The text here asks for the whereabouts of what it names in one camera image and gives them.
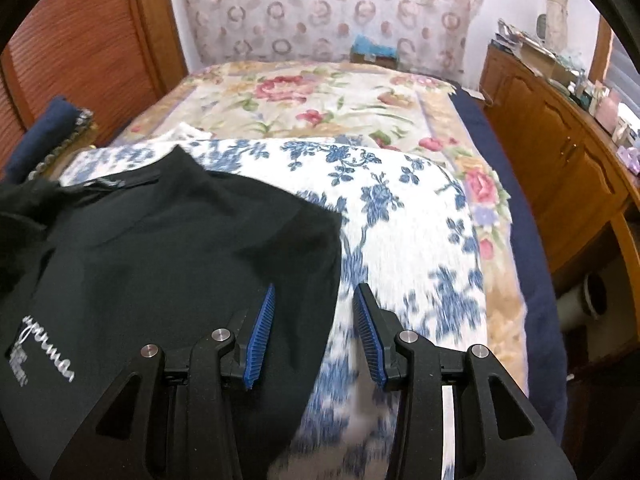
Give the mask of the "circle patterned headboard cover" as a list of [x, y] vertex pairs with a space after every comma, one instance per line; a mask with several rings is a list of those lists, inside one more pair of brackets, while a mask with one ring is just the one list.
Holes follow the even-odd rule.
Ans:
[[206, 64], [342, 62], [358, 38], [391, 48], [402, 70], [458, 79], [484, 0], [183, 0]]

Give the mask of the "cardboard box on desk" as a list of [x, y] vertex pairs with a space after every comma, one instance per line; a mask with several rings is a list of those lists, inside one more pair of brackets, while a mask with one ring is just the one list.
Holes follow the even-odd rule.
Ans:
[[559, 82], [563, 86], [568, 86], [577, 80], [577, 76], [561, 64], [552, 53], [530, 44], [521, 44], [518, 58], [532, 72], [540, 73], [544, 78]]

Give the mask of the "blue floral white quilt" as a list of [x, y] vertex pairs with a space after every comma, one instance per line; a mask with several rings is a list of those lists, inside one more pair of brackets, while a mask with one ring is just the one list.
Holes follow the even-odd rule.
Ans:
[[335, 139], [206, 139], [186, 125], [159, 138], [77, 155], [73, 185], [155, 162], [180, 146], [204, 168], [282, 188], [342, 216], [336, 313], [299, 430], [271, 465], [273, 479], [381, 479], [399, 396], [370, 376], [352, 296], [367, 283], [407, 330], [441, 347], [485, 342], [485, 280], [462, 184], [440, 156]]

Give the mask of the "grey waste bin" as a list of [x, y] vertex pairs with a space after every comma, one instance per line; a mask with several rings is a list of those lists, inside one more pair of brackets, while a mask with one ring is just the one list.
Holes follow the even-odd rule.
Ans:
[[608, 291], [603, 278], [597, 273], [588, 274], [556, 300], [556, 307], [562, 332], [599, 321], [608, 312]]

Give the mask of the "navy blue bed sheet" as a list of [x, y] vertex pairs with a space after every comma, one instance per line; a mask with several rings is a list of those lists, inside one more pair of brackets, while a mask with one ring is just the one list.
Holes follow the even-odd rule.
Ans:
[[471, 139], [511, 195], [510, 244], [527, 307], [524, 327], [529, 401], [555, 440], [561, 441], [567, 413], [567, 357], [544, 248], [528, 201], [488, 119], [460, 84], [454, 84], [454, 90], [450, 99]]

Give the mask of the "grey window blind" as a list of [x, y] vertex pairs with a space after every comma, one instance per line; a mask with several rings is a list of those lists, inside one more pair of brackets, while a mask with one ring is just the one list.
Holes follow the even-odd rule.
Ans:
[[620, 99], [636, 116], [640, 106], [640, 75], [634, 62], [627, 54], [620, 40], [613, 36], [610, 60], [605, 74], [605, 84], [615, 89]]

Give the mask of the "pink floral beige blanket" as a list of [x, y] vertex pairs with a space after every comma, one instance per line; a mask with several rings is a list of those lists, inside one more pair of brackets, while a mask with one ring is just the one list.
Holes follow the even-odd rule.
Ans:
[[471, 207], [485, 277], [488, 340], [527, 390], [526, 301], [515, 266], [518, 188], [480, 152], [480, 130], [462, 113], [466, 92], [449, 82], [352, 63], [235, 62], [186, 76], [134, 118], [114, 145], [158, 138], [182, 122], [216, 139], [344, 139], [405, 156], [398, 180], [421, 183], [442, 167], [444, 189]]

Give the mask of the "folded navy blue garment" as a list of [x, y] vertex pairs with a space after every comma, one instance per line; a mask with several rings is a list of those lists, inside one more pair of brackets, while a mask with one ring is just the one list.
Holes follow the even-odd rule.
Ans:
[[76, 129], [82, 110], [62, 96], [56, 96], [29, 128], [4, 167], [4, 180], [20, 184]]

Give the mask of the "wooden louvered wardrobe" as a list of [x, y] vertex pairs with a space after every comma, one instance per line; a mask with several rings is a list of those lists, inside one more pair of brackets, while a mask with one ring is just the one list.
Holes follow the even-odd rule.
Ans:
[[187, 72], [170, 0], [38, 0], [1, 51], [1, 157], [55, 96], [109, 144]]

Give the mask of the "blue tissue box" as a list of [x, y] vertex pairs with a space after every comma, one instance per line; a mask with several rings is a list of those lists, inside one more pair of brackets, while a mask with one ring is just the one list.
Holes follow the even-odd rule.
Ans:
[[349, 53], [349, 61], [371, 64], [396, 70], [398, 53], [394, 47], [381, 46], [366, 36], [357, 36]]

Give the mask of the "black t-shirt white print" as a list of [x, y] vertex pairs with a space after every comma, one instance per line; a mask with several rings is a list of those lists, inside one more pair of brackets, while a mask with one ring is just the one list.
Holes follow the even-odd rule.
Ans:
[[2, 477], [48, 478], [146, 344], [190, 347], [274, 298], [264, 366], [231, 403], [242, 473], [291, 443], [326, 350], [341, 219], [175, 148], [136, 170], [1, 188]]

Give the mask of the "long wooden cabinet desk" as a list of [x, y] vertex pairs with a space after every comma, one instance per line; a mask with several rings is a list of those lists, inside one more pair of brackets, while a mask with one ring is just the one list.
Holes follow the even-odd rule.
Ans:
[[514, 55], [488, 47], [480, 92], [533, 211], [553, 285], [567, 289], [616, 252], [614, 218], [638, 219], [638, 182], [596, 121]]

